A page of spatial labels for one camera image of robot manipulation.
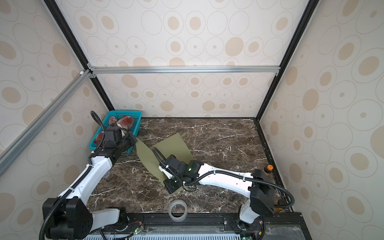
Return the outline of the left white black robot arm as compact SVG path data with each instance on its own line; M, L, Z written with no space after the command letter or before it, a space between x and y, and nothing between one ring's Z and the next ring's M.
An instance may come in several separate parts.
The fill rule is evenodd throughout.
M93 150L81 175L58 197L48 198L44 202L44 222L39 239L82 240L89 233L109 225L124 228L128 222L124 208L90 212L87 202L103 176L122 153L136 142L136 136L127 133L121 139L110 141L103 148Z

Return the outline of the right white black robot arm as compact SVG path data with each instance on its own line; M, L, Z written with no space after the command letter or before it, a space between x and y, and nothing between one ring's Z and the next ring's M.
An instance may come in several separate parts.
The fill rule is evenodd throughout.
M239 220L246 224L252 224L259 217L273 216L276 208L288 209L295 203L287 189L272 183L260 170L238 173L200 161L186 164L174 156L160 161L159 170L167 176L164 184L170 194L179 188L192 191L197 185L209 185L245 196L248 199L240 208Z

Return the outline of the olive green skirt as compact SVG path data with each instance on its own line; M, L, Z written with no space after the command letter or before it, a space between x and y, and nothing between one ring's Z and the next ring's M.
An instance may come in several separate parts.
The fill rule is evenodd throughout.
M194 160L192 153L179 133L162 140L152 147L148 147L141 140L138 140L136 143L136 150L141 163L155 178L158 179L161 186L164 188L164 180L167 179L167 177L159 169L160 163L153 153L153 147L157 148L165 158L174 155L179 161L185 162L186 164Z

